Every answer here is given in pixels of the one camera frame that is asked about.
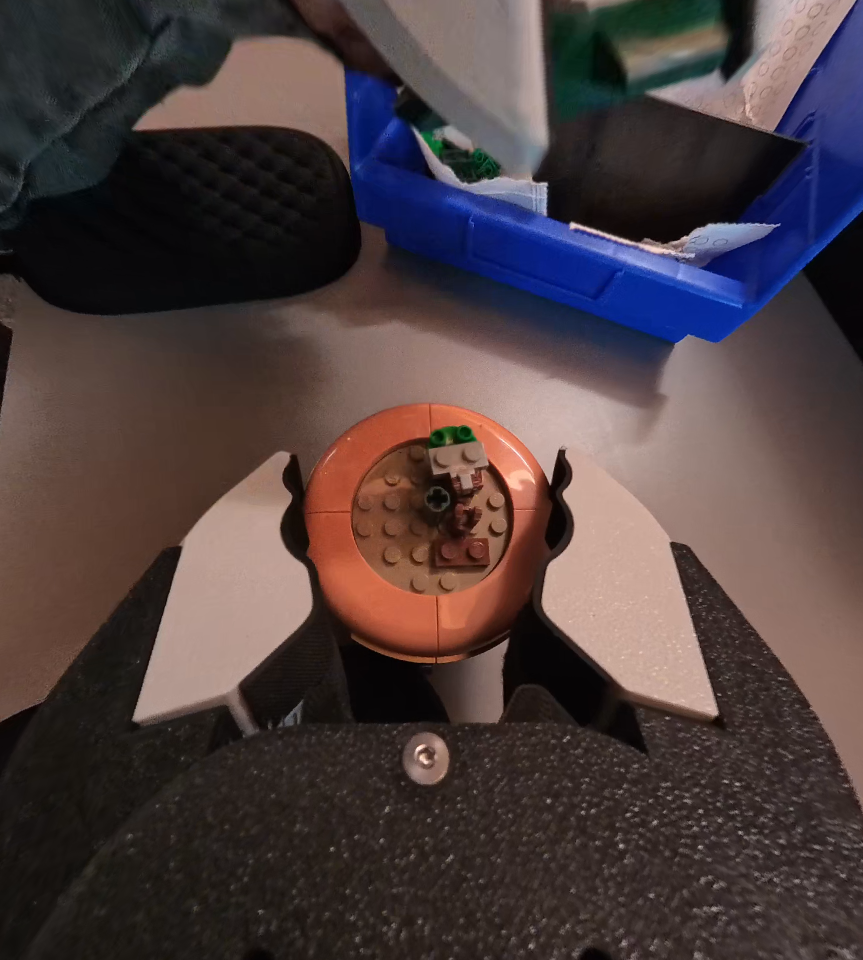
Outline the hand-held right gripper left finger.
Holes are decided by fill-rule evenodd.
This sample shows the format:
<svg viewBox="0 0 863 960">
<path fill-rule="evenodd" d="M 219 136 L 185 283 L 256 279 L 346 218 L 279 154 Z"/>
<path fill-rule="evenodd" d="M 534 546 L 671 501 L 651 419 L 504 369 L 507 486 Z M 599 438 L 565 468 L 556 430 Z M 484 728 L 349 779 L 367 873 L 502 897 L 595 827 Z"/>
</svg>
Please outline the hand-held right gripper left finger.
<svg viewBox="0 0 863 960">
<path fill-rule="evenodd" d="M 245 736 L 313 719 L 329 613 L 308 555 L 301 471 L 273 454 L 185 536 L 133 721 L 225 709 Z"/>
</svg>

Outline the blue plastic bin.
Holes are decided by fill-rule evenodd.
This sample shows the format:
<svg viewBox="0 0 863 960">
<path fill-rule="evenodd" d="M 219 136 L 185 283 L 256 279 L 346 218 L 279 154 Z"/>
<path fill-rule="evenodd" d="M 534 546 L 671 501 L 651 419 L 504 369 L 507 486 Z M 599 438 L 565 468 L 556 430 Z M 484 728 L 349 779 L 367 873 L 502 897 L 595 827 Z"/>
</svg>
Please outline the blue plastic bin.
<svg viewBox="0 0 863 960">
<path fill-rule="evenodd" d="M 347 70 L 359 218 L 410 253 L 669 342 L 719 342 L 863 213 L 863 1 L 843 18 L 778 125 L 806 149 L 748 214 L 774 231 L 706 267 L 645 252 L 428 175 L 393 88 Z"/>
</svg>

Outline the small lego pieces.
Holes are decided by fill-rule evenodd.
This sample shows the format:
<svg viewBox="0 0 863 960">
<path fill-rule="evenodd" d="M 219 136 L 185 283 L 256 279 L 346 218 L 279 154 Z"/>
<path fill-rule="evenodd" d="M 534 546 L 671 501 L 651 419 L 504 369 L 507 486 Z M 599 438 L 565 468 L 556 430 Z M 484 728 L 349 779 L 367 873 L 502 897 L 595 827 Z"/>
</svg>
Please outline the small lego pieces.
<svg viewBox="0 0 863 960">
<path fill-rule="evenodd" d="M 465 150 L 449 139 L 434 140 L 433 147 L 438 161 L 462 184 L 474 185 L 502 174 L 501 165 L 481 149 Z"/>
</svg>

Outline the terracotta lego flower pot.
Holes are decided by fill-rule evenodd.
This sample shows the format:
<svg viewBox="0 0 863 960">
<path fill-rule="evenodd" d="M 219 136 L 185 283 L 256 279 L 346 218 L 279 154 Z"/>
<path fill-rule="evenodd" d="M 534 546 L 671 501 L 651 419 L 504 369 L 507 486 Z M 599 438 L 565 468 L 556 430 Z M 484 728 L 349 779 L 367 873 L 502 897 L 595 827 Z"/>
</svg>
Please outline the terracotta lego flower pot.
<svg viewBox="0 0 863 960">
<path fill-rule="evenodd" d="M 468 425 L 477 442 L 429 449 Z M 510 633 L 549 553 L 549 481 L 492 419 L 414 403 L 341 435 L 309 476 L 309 556 L 352 638 L 404 661 L 457 662 Z"/>
</svg>

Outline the dark green lego pieces pile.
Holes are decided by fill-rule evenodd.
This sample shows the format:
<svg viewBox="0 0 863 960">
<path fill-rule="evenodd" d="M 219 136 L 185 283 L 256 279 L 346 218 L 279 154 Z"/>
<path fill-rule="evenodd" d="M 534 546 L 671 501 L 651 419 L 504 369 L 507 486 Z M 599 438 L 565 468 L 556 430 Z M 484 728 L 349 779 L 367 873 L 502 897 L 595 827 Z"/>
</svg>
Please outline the dark green lego pieces pile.
<svg viewBox="0 0 863 960">
<path fill-rule="evenodd" d="M 742 30 L 728 2 L 547 2 L 553 115 L 571 120 L 719 71 Z"/>
</svg>

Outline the torn white paper scrap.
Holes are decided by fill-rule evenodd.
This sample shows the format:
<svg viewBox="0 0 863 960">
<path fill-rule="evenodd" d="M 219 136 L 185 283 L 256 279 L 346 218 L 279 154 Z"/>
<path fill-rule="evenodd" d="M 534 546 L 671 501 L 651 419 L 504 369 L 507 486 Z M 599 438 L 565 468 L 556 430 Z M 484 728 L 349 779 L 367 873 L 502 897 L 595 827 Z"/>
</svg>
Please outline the torn white paper scrap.
<svg viewBox="0 0 863 960">
<path fill-rule="evenodd" d="M 643 253 L 703 268 L 712 260 L 768 237 L 779 227 L 778 223 L 715 222 L 691 231 L 670 242 L 645 238 L 632 241 L 595 229 L 578 222 L 570 222 L 573 233 L 586 234 Z"/>
</svg>

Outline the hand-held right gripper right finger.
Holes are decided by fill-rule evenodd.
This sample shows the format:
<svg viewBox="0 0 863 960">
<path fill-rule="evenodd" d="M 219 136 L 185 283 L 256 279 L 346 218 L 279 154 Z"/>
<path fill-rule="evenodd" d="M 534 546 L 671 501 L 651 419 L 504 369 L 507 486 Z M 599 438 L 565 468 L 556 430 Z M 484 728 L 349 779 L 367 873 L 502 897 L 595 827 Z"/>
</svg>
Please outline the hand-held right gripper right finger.
<svg viewBox="0 0 863 960">
<path fill-rule="evenodd" d="M 625 702 L 711 723 L 720 715 L 671 539 L 590 455 L 561 447 L 548 554 L 533 606 Z"/>
</svg>

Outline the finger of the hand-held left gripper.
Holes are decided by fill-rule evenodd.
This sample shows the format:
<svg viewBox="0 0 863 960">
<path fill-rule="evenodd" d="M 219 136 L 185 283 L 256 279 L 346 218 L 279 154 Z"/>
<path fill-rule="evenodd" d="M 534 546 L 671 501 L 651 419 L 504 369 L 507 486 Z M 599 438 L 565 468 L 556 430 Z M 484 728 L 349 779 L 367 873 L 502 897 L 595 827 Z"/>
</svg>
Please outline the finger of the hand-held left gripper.
<svg viewBox="0 0 863 960">
<path fill-rule="evenodd" d="M 543 2 L 510 2 L 514 163 L 540 163 L 550 142 Z"/>
<path fill-rule="evenodd" d="M 345 1 L 342 6 L 403 83 L 511 174 L 512 1 Z"/>
</svg>

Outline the large white paper bag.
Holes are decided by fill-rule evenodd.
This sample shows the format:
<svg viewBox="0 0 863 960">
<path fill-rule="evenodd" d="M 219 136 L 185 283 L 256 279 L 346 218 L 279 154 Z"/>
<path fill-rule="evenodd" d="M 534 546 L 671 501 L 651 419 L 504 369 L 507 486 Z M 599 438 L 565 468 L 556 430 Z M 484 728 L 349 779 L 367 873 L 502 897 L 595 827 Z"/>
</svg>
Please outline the large white paper bag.
<svg viewBox="0 0 863 960">
<path fill-rule="evenodd" d="M 852 1 L 750 2 L 750 53 L 737 71 L 721 71 L 650 91 L 694 111 L 774 131 Z"/>
</svg>

